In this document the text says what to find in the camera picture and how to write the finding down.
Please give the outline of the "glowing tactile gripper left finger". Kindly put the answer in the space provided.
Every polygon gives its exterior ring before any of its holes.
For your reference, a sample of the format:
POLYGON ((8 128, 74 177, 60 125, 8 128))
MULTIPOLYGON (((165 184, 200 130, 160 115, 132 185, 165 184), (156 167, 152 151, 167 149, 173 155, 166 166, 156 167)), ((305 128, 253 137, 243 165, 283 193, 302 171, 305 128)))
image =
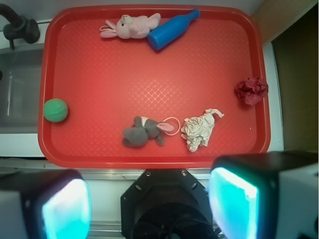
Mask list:
POLYGON ((0 177, 2 239, 85 239, 91 223, 88 183, 73 169, 0 177))

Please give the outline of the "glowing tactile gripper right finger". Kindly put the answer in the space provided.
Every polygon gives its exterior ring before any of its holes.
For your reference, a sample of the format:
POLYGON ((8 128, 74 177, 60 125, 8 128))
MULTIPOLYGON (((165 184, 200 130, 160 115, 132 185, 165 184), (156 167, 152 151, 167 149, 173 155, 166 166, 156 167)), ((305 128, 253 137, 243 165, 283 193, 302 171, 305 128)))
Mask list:
POLYGON ((208 198, 228 239, 316 239, 319 156, 305 151, 220 156, 209 174, 208 198))

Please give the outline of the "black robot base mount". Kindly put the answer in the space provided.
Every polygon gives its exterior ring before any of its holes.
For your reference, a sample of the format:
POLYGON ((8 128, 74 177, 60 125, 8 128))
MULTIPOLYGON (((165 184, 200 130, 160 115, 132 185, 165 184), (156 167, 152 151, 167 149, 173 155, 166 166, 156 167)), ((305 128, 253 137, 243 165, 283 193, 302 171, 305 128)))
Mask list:
POLYGON ((185 169, 147 169, 122 194, 126 239, 216 239, 206 188, 185 169))

